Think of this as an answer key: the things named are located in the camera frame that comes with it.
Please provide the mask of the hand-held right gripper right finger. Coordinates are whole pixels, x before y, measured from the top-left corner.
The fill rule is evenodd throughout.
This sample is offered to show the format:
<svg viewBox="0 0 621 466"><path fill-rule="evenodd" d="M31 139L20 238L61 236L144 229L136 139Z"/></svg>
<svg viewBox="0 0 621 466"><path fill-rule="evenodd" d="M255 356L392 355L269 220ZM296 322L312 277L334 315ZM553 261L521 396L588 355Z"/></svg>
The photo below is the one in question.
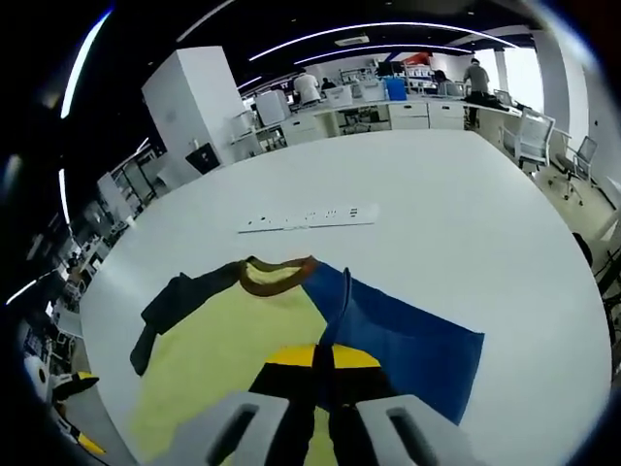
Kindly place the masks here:
<svg viewBox="0 0 621 466"><path fill-rule="evenodd" d="M375 358L334 345L327 360L329 435L340 465L481 463L459 427L398 394Z"/></svg>

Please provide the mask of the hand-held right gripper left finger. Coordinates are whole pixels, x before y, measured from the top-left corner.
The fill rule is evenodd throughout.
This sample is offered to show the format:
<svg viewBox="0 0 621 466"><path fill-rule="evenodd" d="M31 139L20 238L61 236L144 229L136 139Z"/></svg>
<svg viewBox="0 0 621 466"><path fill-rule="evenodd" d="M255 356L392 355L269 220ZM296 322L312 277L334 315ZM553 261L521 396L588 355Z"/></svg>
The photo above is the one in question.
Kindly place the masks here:
<svg viewBox="0 0 621 466"><path fill-rule="evenodd" d="M316 345L268 357L246 391L225 396L176 430L166 465L302 465L314 431Z"/></svg>

